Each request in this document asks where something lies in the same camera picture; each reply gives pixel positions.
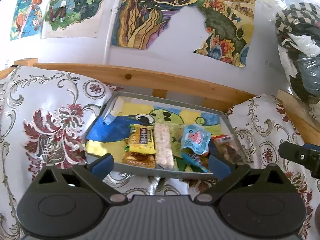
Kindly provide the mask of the orange round snack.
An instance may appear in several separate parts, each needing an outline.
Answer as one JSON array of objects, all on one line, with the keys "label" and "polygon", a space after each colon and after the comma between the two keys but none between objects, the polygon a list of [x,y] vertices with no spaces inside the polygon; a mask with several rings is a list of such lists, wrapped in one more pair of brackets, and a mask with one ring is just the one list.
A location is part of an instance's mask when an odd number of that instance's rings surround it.
[{"label": "orange round snack", "polygon": [[206,157],[210,153],[210,150],[206,150],[203,154],[200,155],[200,157]]}]

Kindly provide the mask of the blue wrapper snack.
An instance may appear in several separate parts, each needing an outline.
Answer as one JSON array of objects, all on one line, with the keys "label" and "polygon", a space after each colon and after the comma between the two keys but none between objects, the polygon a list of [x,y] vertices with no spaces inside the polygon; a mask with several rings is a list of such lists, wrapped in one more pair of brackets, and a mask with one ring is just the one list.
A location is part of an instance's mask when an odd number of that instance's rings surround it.
[{"label": "blue wrapper snack", "polygon": [[207,173],[208,170],[208,158],[199,156],[195,153],[182,153],[182,158],[186,164],[191,167],[196,167],[202,172]]}]

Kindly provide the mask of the golden orange snack packet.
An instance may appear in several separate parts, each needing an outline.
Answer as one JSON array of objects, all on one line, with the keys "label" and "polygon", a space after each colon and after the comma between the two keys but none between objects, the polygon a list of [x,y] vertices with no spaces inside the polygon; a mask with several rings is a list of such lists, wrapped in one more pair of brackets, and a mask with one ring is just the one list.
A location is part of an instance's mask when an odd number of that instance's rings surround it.
[{"label": "golden orange snack packet", "polygon": [[156,161],[153,154],[140,154],[135,152],[125,152],[122,158],[122,163],[127,165],[155,168]]}]

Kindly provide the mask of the blue octopus candy bag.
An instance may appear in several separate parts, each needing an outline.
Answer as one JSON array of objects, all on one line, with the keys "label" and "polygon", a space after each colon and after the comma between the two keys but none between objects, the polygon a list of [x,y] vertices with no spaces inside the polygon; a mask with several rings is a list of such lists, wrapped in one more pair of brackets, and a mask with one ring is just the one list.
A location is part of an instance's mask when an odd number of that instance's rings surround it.
[{"label": "blue octopus candy bag", "polygon": [[192,152],[201,155],[209,149],[211,133],[199,125],[184,127],[181,139],[181,152]]}]

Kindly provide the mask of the yellow snack packet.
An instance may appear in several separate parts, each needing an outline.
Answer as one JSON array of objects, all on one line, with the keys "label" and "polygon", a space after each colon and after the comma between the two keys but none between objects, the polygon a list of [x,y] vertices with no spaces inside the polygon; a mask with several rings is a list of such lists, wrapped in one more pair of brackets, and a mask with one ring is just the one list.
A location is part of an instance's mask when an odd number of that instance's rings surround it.
[{"label": "yellow snack packet", "polygon": [[134,124],[130,126],[130,135],[125,146],[126,152],[135,152],[140,154],[155,154],[155,143],[153,140],[153,128]]}]

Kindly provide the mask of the white rice cracker pack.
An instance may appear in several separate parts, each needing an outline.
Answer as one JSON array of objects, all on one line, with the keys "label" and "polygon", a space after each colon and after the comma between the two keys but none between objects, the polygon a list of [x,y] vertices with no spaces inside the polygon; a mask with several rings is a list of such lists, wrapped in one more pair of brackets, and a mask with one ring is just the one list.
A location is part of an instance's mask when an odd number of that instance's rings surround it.
[{"label": "white rice cracker pack", "polygon": [[163,169],[172,170],[174,168],[174,158],[171,150],[169,126],[157,122],[153,127],[153,133],[156,165]]}]

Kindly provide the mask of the clear biscuit pack green label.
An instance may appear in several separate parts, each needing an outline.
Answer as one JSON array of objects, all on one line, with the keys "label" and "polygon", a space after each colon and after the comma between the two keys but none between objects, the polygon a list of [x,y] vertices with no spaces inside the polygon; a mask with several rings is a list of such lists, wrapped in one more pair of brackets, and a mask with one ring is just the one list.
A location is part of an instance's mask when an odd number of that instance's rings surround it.
[{"label": "clear biscuit pack green label", "polygon": [[175,157],[181,158],[181,139],[184,131],[184,125],[172,125],[169,127],[171,138],[171,150]]}]

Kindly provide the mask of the colourful drawing tray liner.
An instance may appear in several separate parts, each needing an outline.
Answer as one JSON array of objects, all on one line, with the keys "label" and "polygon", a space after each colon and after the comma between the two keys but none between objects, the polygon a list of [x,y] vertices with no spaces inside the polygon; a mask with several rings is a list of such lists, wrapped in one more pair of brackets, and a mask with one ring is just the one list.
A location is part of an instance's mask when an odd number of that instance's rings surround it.
[{"label": "colourful drawing tray liner", "polygon": [[199,112],[192,109],[170,108],[169,105],[156,105],[155,102],[140,102],[137,98],[116,96],[87,134],[86,151],[94,156],[113,154],[120,162],[129,148],[127,140],[133,127],[147,127],[153,131],[155,124],[165,124],[170,135],[174,169],[190,171],[180,154],[182,127],[199,125],[212,136],[222,135],[220,116],[215,113]]}]

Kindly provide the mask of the wooden bed headboard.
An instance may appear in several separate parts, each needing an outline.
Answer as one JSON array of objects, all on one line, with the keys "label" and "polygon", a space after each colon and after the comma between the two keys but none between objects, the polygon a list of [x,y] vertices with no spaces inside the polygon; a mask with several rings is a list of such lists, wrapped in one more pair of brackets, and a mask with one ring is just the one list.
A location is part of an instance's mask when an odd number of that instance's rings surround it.
[{"label": "wooden bed headboard", "polygon": [[[217,83],[139,68],[101,64],[39,63],[37,58],[18,60],[14,65],[76,73],[98,79],[105,84],[149,88],[152,95],[158,98],[165,98],[168,92],[199,96],[204,99],[204,107],[221,111],[256,96]],[[278,91],[277,98],[282,102],[303,140],[308,144],[319,145],[319,125],[307,115],[305,106],[282,90]]]}]

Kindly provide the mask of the grey shallow tray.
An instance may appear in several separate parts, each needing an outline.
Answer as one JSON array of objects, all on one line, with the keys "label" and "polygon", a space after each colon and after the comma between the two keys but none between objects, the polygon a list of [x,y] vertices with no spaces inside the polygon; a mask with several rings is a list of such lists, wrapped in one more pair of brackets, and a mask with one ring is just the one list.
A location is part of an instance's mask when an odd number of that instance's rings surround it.
[{"label": "grey shallow tray", "polygon": [[88,155],[110,154],[119,172],[223,179],[248,161],[221,111],[117,92],[86,135]]}]

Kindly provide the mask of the blond cartoon child drawing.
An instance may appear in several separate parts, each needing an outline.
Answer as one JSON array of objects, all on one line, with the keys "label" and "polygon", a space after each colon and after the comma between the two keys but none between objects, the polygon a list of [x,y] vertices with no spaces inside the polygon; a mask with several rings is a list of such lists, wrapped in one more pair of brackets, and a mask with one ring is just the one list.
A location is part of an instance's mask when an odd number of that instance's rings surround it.
[{"label": "blond cartoon child drawing", "polygon": [[97,37],[105,0],[50,0],[42,38]]}]

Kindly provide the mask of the orange haired cartoon drawing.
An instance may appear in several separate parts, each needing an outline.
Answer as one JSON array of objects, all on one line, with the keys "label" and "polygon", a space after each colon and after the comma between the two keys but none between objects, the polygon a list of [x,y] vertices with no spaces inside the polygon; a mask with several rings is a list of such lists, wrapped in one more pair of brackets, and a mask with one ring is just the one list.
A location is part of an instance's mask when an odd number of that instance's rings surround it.
[{"label": "orange haired cartoon drawing", "polygon": [[43,14],[49,1],[17,0],[11,25],[11,41],[41,33]]}]

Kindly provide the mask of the landscape fields painting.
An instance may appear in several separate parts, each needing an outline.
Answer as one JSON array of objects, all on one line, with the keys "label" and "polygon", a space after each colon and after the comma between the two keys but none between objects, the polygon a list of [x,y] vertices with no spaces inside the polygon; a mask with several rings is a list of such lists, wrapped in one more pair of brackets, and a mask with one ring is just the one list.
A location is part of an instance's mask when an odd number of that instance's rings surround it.
[{"label": "landscape fields painting", "polygon": [[255,0],[198,0],[197,7],[206,17],[208,37],[194,53],[244,67],[254,30]]}]

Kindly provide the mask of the swirly night sky painting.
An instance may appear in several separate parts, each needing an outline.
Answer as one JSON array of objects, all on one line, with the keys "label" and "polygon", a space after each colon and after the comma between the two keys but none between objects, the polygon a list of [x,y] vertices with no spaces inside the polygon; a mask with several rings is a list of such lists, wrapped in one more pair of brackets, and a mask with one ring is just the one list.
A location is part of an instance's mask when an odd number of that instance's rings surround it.
[{"label": "swirly night sky painting", "polygon": [[122,0],[115,26],[114,46],[146,50],[169,27],[172,15],[198,0]]}]

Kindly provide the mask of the white wall pipe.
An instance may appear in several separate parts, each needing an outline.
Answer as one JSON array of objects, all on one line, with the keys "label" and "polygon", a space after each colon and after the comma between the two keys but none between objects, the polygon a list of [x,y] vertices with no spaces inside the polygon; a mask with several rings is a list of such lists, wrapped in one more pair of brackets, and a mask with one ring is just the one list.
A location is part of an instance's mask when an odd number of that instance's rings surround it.
[{"label": "white wall pipe", "polygon": [[108,65],[109,63],[110,50],[112,46],[113,29],[116,23],[116,18],[117,18],[118,10],[121,6],[121,2],[122,0],[114,0],[112,4],[110,21],[109,21],[108,29],[106,33],[106,42],[105,42],[104,58],[103,58],[104,65]]}]

